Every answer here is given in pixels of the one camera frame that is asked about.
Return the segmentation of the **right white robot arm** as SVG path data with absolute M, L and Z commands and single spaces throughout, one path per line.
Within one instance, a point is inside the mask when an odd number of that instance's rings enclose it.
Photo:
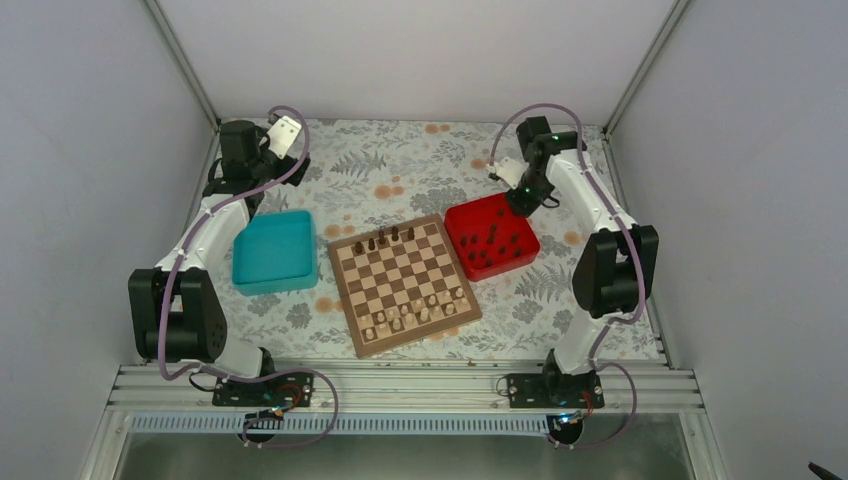
M 509 376 L 510 401 L 516 408 L 575 407 L 600 387 L 597 353 L 611 327 L 635 323 L 644 310 L 659 236 L 613 199 L 580 129 L 555 133 L 539 116 L 519 123 L 516 135 L 526 166 L 505 195 L 511 211 L 528 217 L 559 191 L 588 239 L 572 273 L 579 310 L 541 373 Z

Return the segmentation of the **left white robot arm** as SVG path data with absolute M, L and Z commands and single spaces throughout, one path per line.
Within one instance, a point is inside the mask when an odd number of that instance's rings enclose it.
M 228 337 L 228 324 L 211 278 L 236 237 L 250 224 L 267 189 L 300 182 L 309 164 L 310 130 L 295 109 L 277 106 L 266 126 L 231 120 L 218 127 L 220 155 L 207 172 L 195 217 L 155 266 L 128 279 L 135 346 L 173 381 L 204 373 L 239 382 L 255 405 L 278 391 L 269 353 Z

